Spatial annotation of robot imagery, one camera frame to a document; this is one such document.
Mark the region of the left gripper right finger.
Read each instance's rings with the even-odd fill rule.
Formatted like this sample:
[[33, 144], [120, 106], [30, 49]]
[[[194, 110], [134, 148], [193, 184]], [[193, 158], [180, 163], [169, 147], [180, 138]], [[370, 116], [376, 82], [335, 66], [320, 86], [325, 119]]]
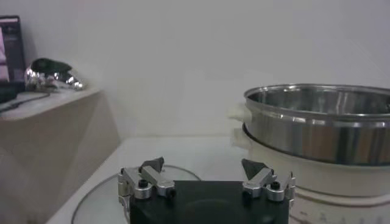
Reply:
[[260, 198], [265, 193], [266, 198], [273, 202], [288, 200], [294, 202], [296, 194], [296, 178], [292, 172], [278, 176], [265, 163], [242, 159], [241, 165], [247, 181], [243, 182], [243, 199], [250, 202]]

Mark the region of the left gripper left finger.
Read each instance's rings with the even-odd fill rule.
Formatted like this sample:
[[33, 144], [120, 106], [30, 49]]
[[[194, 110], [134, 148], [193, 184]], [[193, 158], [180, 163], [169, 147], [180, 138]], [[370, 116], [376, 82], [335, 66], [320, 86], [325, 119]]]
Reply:
[[148, 200], [153, 192], [170, 199], [176, 195], [173, 180], [165, 178], [162, 168], [163, 157], [145, 161], [140, 167], [123, 167], [118, 174], [118, 200], [126, 211], [132, 200]]

